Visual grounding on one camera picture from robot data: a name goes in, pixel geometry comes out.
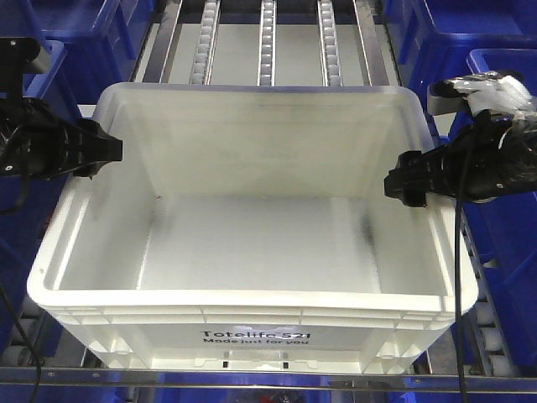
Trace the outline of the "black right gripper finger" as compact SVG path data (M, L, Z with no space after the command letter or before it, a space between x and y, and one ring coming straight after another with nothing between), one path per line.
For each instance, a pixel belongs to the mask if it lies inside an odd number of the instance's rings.
M383 180L384 195L407 207L426 207L427 194L454 198L455 187L444 167L444 150L405 151Z

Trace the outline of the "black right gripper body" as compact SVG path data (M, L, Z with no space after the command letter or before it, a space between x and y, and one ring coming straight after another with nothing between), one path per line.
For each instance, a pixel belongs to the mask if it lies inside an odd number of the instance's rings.
M444 165L446 196L462 188L465 202L535 191L536 125L521 134L511 117L483 111L450 139Z

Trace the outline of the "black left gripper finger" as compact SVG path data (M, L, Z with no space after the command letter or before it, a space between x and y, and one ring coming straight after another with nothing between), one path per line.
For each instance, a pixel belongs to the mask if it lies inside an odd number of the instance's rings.
M81 142L74 176L94 176L106 164L123 160L123 142L104 131L102 126L88 118L77 121Z

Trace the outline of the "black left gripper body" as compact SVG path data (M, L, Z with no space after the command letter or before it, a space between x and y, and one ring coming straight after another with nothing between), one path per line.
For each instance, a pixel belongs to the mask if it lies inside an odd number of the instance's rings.
M47 102L25 97L1 101L1 175L50 180L76 170L80 129Z

